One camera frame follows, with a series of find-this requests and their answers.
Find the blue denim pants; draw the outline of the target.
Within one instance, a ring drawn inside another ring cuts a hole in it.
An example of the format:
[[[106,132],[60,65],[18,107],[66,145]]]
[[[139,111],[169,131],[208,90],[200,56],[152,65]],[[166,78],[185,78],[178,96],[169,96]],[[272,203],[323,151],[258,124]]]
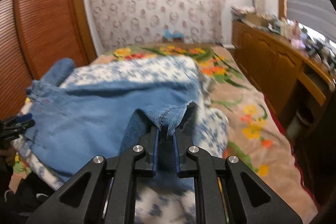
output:
[[[114,157],[134,146],[147,126],[172,137],[201,94],[198,68],[187,56],[114,62],[112,81],[57,86],[34,81],[34,127],[27,144],[39,161],[66,181],[94,156]]]

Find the white blue floral sheet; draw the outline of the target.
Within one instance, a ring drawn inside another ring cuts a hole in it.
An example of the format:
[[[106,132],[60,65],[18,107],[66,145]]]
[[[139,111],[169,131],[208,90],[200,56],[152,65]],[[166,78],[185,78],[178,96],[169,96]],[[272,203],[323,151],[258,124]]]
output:
[[[182,55],[81,68],[64,58],[27,89],[25,112],[35,125],[14,147],[56,190],[93,157],[119,155],[154,125],[161,133],[158,173],[138,184],[135,222],[194,223],[194,184],[177,179],[170,141],[182,126],[194,144],[223,154],[228,119],[211,107],[214,84]]]

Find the beige floral blanket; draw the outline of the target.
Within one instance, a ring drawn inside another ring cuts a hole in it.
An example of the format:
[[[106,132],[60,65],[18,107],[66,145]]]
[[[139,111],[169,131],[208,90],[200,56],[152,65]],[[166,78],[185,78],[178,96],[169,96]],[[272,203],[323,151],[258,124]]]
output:
[[[243,75],[223,47],[145,46],[118,48],[93,62],[93,69],[76,69],[65,85],[112,81],[113,62],[143,63],[151,58],[189,55],[198,64],[208,90],[199,128],[201,144],[213,155],[236,155],[265,181],[298,215],[309,223],[318,213],[305,189],[291,146],[268,109],[265,98]]]

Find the brown louvered wardrobe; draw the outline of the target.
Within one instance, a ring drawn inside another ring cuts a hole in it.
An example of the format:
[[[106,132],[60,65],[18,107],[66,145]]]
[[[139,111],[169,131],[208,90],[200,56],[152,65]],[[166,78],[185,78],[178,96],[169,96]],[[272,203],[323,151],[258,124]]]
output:
[[[58,60],[97,58],[84,0],[1,0],[1,118],[18,114],[26,88]]]

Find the wooden sideboard cabinet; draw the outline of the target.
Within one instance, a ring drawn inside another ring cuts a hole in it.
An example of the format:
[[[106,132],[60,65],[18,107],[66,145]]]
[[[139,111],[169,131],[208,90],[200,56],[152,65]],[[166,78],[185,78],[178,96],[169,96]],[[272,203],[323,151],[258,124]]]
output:
[[[309,136],[335,92],[335,77],[327,67],[292,48],[286,38],[243,22],[232,22],[232,44],[239,68],[264,94],[282,127],[287,130],[298,122],[299,135]]]

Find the blue tissue box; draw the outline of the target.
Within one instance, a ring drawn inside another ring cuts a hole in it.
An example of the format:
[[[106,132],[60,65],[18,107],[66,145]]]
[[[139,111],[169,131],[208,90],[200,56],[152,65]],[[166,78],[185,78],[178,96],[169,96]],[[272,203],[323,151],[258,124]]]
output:
[[[163,37],[168,41],[184,40],[184,36],[181,32],[178,31],[170,32],[168,25],[164,26]]]

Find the pink bottle on cabinet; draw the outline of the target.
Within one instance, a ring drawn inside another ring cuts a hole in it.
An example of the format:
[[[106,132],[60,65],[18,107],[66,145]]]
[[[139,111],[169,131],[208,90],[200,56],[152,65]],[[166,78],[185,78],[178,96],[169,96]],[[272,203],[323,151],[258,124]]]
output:
[[[290,44],[297,50],[305,49],[305,45],[301,40],[301,29],[299,28],[297,20],[294,20],[291,26]]]

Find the cardboard box on cabinet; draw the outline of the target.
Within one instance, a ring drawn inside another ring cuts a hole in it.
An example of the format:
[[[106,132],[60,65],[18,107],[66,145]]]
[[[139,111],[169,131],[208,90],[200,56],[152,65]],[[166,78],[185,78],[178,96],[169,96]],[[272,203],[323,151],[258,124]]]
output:
[[[245,20],[255,26],[268,27],[268,24],[272,21],[272,17],[267,14],[249,12],[245,15]]]

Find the patterned lace wall cloth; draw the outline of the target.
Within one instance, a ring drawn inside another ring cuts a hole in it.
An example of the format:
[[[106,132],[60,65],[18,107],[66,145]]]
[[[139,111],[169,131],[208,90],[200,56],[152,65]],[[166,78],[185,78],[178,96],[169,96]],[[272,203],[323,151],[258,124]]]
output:
[[[187,42],[222,39],[226,0],[89,0],[94,24],[105,50],[161,42],[164,26]]]

